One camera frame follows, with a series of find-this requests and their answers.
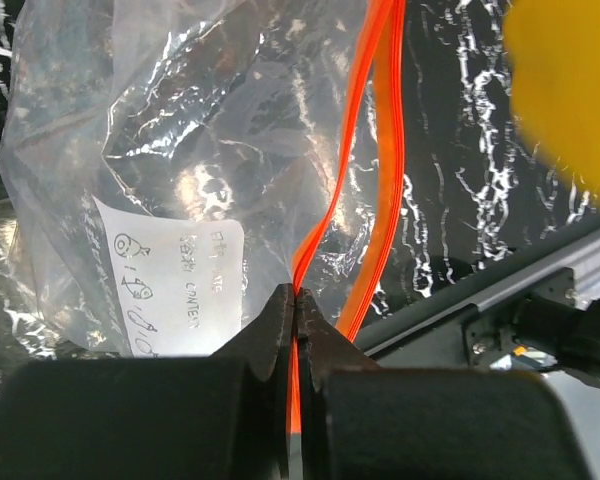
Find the orange zipper clear bag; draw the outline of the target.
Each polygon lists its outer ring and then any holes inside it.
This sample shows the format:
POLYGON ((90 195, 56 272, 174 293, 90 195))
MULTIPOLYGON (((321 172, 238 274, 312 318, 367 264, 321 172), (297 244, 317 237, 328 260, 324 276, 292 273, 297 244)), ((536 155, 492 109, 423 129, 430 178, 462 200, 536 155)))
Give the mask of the orange zipper clear bag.
POLYGON ((200 356, 308 288, 354 339, 405 167, 403 1, 28 1, 0 174, 26 301, 91 351, 200 356))

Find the yellow bell pepper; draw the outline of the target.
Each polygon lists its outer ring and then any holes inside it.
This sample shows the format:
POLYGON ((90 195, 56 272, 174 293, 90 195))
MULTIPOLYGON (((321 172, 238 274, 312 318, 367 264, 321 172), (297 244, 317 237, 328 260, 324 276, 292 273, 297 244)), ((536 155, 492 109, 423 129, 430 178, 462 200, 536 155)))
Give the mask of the yellow bell pepper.
POLYGON ((503 22, 521 134, 600 207, 600 1, 515 1, 503 22))

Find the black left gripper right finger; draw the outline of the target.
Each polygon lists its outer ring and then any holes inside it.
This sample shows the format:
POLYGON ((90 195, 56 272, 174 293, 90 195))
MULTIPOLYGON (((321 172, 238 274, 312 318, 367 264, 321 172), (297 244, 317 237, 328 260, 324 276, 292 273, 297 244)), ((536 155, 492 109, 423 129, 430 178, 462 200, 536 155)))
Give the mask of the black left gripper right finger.
POLYGON ((567 412, 536 374, 378 366, 298 296, 308 479, 589 479, 567 412))

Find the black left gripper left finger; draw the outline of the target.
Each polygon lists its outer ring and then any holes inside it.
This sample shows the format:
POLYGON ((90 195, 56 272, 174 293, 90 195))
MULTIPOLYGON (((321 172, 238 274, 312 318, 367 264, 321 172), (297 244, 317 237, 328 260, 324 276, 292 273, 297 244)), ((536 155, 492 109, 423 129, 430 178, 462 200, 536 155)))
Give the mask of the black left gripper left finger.
POLYGON ((294 290, 207 357, 29 363, 0 395, 0 479, 285 479, 294 290))

